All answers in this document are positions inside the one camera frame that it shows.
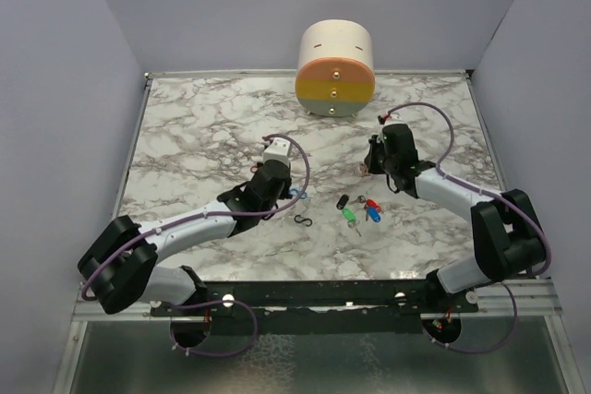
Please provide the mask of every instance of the green object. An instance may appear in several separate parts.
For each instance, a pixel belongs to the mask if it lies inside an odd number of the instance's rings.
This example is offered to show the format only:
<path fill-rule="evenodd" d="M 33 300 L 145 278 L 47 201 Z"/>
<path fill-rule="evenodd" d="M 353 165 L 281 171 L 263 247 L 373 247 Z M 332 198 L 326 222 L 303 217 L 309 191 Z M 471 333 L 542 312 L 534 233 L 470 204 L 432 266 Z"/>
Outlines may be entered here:
<path fill-rule="evenodd" d="M 344 217 L 347 219 L 348 222 L 351 222 L 351 223 L 357 222 L 357 217 L 355 217 L 355 214 L 349 208 L 343 208 L 343 209 L 341 209 L 341 212 L 343 213 Z"/>

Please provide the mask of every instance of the wall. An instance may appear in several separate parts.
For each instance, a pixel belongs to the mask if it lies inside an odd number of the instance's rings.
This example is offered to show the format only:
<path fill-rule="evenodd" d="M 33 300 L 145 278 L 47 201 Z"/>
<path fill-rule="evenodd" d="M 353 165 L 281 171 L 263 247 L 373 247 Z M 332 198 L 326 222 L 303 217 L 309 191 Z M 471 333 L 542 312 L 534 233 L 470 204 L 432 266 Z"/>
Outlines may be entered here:
<path fill-rule="evenodd" d="M 376 68 L 474 68 L 512 0 L 107 0 L 150 71 L 295 68 L 312 23 L 371 33 Z"/>
<path fill-rule="evenodd" d="M 510 186 L 528 191 L 591 389 L 591 0 L 515 0 L 476 69 L 476 98 Z"/>
<path fill-rule="evenodd" d="M 143 90 L 104 0 L 0 0 L 0 390 L 50 392 Z"/>

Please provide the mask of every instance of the black key tag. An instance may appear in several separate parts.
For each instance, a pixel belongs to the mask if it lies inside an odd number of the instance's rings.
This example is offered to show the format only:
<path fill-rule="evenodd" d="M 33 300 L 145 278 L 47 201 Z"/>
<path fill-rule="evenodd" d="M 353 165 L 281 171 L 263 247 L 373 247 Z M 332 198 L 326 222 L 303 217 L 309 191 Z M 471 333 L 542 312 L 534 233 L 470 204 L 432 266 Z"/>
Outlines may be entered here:
<path fill-rule="evenodd" d="M 347 204 L 348 201 L 349 201 L 349 196 L 347 194 L 343 194 L 341 196 L 341 198 L 339 198 L 339 201 L 336 202 L 336 208 L 337 209 L 343 209 L 344 206 Z"/>

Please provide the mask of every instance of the metal frame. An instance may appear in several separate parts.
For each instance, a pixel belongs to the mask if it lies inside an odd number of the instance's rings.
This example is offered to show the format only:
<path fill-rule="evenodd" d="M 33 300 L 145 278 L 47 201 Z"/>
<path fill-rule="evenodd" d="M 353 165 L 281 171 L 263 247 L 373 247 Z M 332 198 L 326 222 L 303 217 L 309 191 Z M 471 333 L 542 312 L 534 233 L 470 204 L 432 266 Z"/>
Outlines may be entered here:
<path fill-rule="evenodd" d="M 505 174 L 497 156 L 494 145 L 490 140 L 488 128 L 480 112 L 475 93 L 472 88 L 470 77 L 464 70 L 441 70 L 441 71 L 390 71 L 376 70 L 376 75 L 390 75 L 393 78 L 408 76 L 461 76 L 465 79 L 468 86 L 472 102 L 476 108 L 476 115 L 482 128 L 488 151 L 497 173 L 501 189 L 506 189 Z M 142 97 L 140 113 L 136 122 L 134 139 L 127 154 L 126 167 L 122 175 L 121 183 L 117 192 L 116 202 L 113 209 L 115 216 L 122 203 L 127 177 L 135 148 L 139 139 L 139 130 L 145 113 L 145 109 L 150 97 L 151 83 L 156 78 L 231 78 L 236 76 L 258 75 L 261 77 L 293 77 L 296 71 L 293 69 L 285 70 L 228 70 L 228 71 L 186 71 L 186 72 L 160 72 L 145 73 L 146 88 Z M 519 316 L 544 316 L 546 319 L 549 336 L 557 356 L 560 370 L 568 391 L 572 394 L 585 393 L 583 379 L 578 370 L 574 359 L 573 350 L 562 324 L 562 309 L 558 295 L 554 290 L 551 280 L 537 281 L 507 281 L 512 288 L 516 301 Z M 506 294 L 505 289 L 500 285 L 494 285 L 488 288 L 476 290 L 478 296 L 479 311 L 477 313 L 464 313 L 461 317 L 491 317 L 491 316 L 512 316 L 513 308 L 511 301 Z M 86 334 L 88 322 L 101 321 L 170 321 L 171 317 L 153 317 L 150 314 L 152 306 L 149 304 L 133 304 L 125 312 L 114 316 L 107 316 L 98 304 L 90 304 L 78 300 L 72 316 L 72 323 L 68 333 L 68 340 L 61 364 L 59 366 L 56 382 L 54 385 L 54 394 L 68 393 L 72 389 L 78 359 L 82 349 L 82 344 Z M 440 313 L 422 314 L 421 318 L 436 318 Z M 200 321 L 203 317 L 175 317 L 175 321 Z"/>

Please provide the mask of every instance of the marble table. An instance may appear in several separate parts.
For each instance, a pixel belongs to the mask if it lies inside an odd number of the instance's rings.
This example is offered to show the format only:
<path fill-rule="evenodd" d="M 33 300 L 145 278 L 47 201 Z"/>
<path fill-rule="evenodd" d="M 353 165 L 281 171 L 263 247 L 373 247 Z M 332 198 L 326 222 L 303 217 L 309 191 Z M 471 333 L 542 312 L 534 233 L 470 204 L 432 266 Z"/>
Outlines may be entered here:
<path fill-rule="evenodd" d="M 471 252 L 468 223 L 435 204 L 391 193 L 383 176 L 357 173 L 369 136 L 380 130 L 377 115 L 395 104 L 428 101 L 451 117 L 456 130 L 445 169 L 498 187 L 463 75 L 377 76 L 373 101 L 343 119 L 307 115 L 294 81 L 263 75 L 153 80 L 120 214 L 154 220 L 214 200 L 251 177 L 260 138 L 270 133 L 295 138 L 312 168 L 307 200 L 247 233 L 170 257 L 165 266 L 189 265 L 204 280 L 412 279 Z M 420 158 L 435 161 L 449 140 L 444 121 L 426 107 L 400 116 L 414 132 Z M 294 186 L 302 184 L 303 173 L 294 156 Z M 351 205 L 361 236 L 347 228 L 335 207 L 342 194 L 376 200 L 381 222 L 365 222 L 362 206 Z M 296 214 L 313 225 L 296 224 Z"/>

